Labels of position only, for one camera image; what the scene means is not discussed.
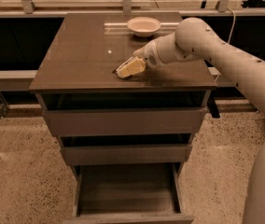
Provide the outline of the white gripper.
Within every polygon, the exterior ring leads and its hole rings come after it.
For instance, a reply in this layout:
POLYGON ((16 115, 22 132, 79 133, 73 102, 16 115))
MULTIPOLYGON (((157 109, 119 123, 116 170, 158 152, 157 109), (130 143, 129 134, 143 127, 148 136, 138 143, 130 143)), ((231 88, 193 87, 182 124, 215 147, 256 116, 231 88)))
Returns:
POLYGON ((146 70, 146 66, 150 68, 164 66, 164 62, 158 54, 158 42, 156 40, 152 40, 137 49, 133 55, 135 58, 118 71, 118 77, 126 78, 140 74, 146 70))

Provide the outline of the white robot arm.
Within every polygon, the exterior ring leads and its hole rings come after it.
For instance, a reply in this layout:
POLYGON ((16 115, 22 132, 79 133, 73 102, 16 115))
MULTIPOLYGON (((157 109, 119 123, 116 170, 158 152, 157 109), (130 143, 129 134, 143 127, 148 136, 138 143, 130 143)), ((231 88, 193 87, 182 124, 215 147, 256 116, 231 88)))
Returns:
MULTIPOLYGON (((182 20, 169 35, 158 37, 119 66, 120 78, 173 62, 200 58, 214 66, 260 112, 265 114, 265 61, 223 41, 199 18, 182 20)), ((265 224, 265 143, 252 166, 242 224, 265 224)))

